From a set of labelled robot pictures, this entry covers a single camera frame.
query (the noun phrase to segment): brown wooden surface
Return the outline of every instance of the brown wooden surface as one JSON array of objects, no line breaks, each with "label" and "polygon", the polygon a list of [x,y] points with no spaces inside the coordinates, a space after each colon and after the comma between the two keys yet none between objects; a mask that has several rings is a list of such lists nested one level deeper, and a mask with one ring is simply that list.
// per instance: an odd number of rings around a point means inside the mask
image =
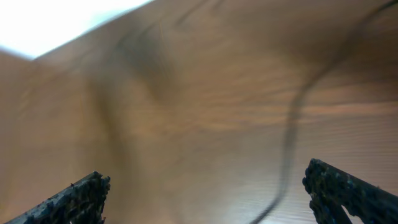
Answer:
[{"label": "brown wooden surface", "polygon": [[[107,223],[248,223],[279,187],[289,101],[380,3],[157,0],[34,62],[1,54],[0,221],[97,170]],[[308,94],[264,223],[315,222],[313,157],[398,194],[397,38],[398,7]]]}]

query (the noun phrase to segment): wooden floor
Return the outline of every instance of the wooden floor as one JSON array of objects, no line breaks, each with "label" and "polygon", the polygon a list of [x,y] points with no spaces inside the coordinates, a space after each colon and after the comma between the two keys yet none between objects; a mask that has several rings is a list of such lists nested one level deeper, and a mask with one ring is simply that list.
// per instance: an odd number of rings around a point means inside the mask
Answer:
[{"label": "wooden floor", "polygon": [[[272,201],[288,105],[372,0],[156,0],[33,62],[0,57],[0,222],[93,170],[106,223],[248,223]],[[311,158],[398,194],[398,6],[308,94],[289,192],[263,223],[315,223]]]}]

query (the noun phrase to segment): cable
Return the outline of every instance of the cable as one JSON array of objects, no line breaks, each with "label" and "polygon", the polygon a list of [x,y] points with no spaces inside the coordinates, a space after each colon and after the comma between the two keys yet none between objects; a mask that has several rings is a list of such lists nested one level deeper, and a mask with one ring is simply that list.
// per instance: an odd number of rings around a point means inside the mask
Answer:
[{"label": "cable", "polygon": [[362,19],[359,24],[357,24],[354,29],[348,34],[347,39],[343,42],[340,49],[337,51],[336,55],[333,57],[330,63],[328,63],[323,69],[314,75],[301,89],[299,89],[296,96],[290,102],[289,113],[287,115],[286,129],[284,134],[284,141],[282,146],[282,172],[279,182],[279,191],[275,199],[271,204],[266,207],[250,224],[258,224],[266,216],[268,216],[283,200],[286,195],[287,187],[289,184],[290,175],[290,165],[294,158],[294,151],[296,149],[297,143],[297,121],[301,117],[301,110],[305,101],[305,97],[308,92],[310,92],[313,87],[321,80],[325,75],[331,72],[336,66],[338,66],[342,61],[344,61],[349,53],[354,49],[355,42],[361,37],[362,31],[375,17],[380,15],[380,13],[391,6],[398,3],[398,0],[391,0],[377,9],[370,12],[364,19]]}]

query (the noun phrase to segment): wire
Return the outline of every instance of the wire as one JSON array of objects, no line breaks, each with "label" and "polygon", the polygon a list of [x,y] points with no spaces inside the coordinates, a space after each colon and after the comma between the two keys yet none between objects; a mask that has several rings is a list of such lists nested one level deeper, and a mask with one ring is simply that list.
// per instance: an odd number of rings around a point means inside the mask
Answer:
[{"label": "wire", "polygon": [[370,12],[364,19],[362,19],[354,29],[348,34],[348,37],[337,51],[330,63],[328,63],[323,69],[316,73],[301,89],[299,89],[296,96],[290,102],[289,113],[287,115],[286,129],[284,134],[284,141],[282,146],[282,172],[279,182],[279,191],[275,199],[268,205],[250,224],[258,224],[265,217],[267,217],[283,200],[287,193],[287,187],[289,184],[290,167],[294,158],[294,151],[296,150],[297,144],[297,121],[301,117],[301,110],[308,92],[325,77],[329,72],[336,68],[342,61],[344,61],[349,53],[354,49],[356,41],[361,37],[361,34],[366,27],[374,18],[380,13],[391,6],[398,3],[398,0],[391,0],[377,9]]}]

